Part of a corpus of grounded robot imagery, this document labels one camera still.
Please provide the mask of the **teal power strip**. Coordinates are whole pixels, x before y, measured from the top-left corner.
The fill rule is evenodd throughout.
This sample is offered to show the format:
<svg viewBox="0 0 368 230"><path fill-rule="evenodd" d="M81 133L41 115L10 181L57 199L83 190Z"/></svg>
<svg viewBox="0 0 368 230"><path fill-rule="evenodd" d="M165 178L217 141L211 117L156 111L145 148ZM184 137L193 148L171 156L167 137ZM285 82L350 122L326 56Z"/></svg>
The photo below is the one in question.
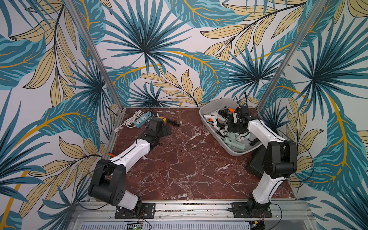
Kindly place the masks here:
<svg viewBox="0 0 368 230"><path fill-rule="evenodd" d="M152 113L151 112L147 112L145 114L143 114L142 116L140 116L139 118L137 118L134 121L134 125L137 128L140 128L141 126L143 126L144 124L146 124L147 122L149 122L152 118Z"/></svg>

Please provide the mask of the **large white glue gun blue trigger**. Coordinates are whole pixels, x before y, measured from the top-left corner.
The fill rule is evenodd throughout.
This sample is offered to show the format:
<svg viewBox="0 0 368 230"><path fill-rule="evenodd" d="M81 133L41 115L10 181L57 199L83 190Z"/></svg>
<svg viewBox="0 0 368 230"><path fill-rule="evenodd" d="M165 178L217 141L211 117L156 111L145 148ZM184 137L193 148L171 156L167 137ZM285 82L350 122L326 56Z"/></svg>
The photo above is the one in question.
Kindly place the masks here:
<svg viewBox="0 0 368 230"><path fill-rule="evenodd" d="M212 122L213 124L217 124L219 121L223 121L223 117L217 113L205 114L203 118L208 122Z"/></svg>

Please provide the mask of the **grey plastic storage box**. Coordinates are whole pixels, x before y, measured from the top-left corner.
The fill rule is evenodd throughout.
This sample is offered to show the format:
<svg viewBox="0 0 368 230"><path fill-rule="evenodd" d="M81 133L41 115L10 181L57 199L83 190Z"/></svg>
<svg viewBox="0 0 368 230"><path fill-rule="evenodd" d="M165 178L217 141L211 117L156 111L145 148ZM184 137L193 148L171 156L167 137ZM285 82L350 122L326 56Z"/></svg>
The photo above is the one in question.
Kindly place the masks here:
<svg viewBox="0 0 368 230"><path fill-rule="evenodd" d="M203 115L211 114L212 112L215 112L216 110L219 110L219 109L224 109L225 106L235 109L239 105L235 101L233 101L232 99L221 98L221 99L217 99L217 100L214 100L212 102L209 102L208 104L200 107L200 109L199 109L199 115L200 115L201 121L203 122L205 127L209 130L210 134L215 138L215 140L225 149L225 151L228 154L230 154L231 156L238 157L238 156L242 156L244 154L250 153L250 152L256 150L257 148L259 148L260 146L262 146L262 143L260 141L258 141L255 145L251 146L249 144L250 143L249 140L246 139L245 141L243 141L243 143L246 146L245 150L240 150L240 149L237 149L237 148L234 148L234 147L229 147L221 139L221 136L216 133L215 128L205 120Z"/></svg>

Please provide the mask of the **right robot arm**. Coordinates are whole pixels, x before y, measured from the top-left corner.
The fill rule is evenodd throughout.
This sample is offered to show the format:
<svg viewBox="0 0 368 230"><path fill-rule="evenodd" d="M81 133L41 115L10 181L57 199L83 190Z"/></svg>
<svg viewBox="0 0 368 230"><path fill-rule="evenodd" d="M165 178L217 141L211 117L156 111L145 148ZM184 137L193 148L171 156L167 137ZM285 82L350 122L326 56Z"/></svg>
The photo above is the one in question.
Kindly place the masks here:
<svg viewBox="0 0 368 230"><path fill-rule="evenodd" d="M251 217L266 214L277 188L296 172L297 144L282 138L260 118L252 116L247 105L241 105L234 110L230 108L229 111L232 118L228 120L228 131L252 134L263 144L261 151L264 152L262 161L264 172L247 203L238 207L232 203L228 211L232 213L245 211Z"/></svg>

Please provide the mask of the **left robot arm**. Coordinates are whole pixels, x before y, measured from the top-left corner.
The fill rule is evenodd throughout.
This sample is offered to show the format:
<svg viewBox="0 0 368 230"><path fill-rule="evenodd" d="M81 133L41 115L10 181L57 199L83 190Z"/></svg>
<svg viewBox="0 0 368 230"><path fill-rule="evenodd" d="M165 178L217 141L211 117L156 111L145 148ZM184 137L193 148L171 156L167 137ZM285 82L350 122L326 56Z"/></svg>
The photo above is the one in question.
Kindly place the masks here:
<svg viewBox="0 0 368 230"><path fill-rule="evenodd" d="M141 201L126 189L126 175L132 166L160 143L160 138L171 135L171 128L162 118L150 120L145 133L119 155L100 160L91 179L88 195L112 206L137 212Z"/></svg>

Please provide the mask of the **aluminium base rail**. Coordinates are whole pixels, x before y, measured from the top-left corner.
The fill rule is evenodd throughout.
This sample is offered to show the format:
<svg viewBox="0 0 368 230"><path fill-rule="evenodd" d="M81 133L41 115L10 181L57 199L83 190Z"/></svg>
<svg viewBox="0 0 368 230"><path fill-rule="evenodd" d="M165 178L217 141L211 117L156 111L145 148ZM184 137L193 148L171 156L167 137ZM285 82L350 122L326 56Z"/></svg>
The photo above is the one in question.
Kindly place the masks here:
<svg viewBox="0 0 368 230"><path fill-rule="evenodd" d="M235 216L230 208L234 200L147 201L145 211L123 219L116 207L102 202L84 202L76 208L69 230L317 230L315 216L301 200L274 199L272 216Z"/></svg>

